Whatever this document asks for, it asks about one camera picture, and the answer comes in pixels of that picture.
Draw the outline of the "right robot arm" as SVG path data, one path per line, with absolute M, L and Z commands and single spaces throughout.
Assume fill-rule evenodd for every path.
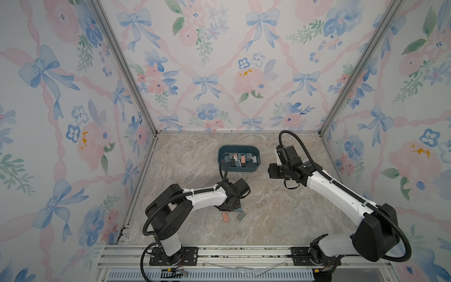
M 309 255 L 316 265 L 325 264 L 333 257 L 361 256 L 370 262 L 379 259 L 395 261 L 388 253 L 399 243 L 404 243 L 409 259 L 411 248 L 408 239 L 398 226 L 397 213 L 388 204 L 378 205 L 330 176 L 318 164 L 303 162 L 293 146 L 278 145 L 277 163 L 269 165 L 272 179 L 292 180 L 310 188 L 329 200 L 356 225 L 352 232 L 340 235 L 321 235 L 310 243 Z

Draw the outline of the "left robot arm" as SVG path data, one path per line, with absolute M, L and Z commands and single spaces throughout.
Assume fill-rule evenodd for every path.
M 143 236 L 152 236 L 156 246 L 152 250 L 150 264 L 175 265 L 194 253 L 192 247 L 183 247 L 177 232 L 188 215 L 196 210 L 215 207 L 221 212 L 233 212 L 241 208 L 241 200 L 251 189 L 244 179 L 219 181 L 210 187 L 183 189 L 170 185 L 145 210 L 147 219 L 142 228 Z

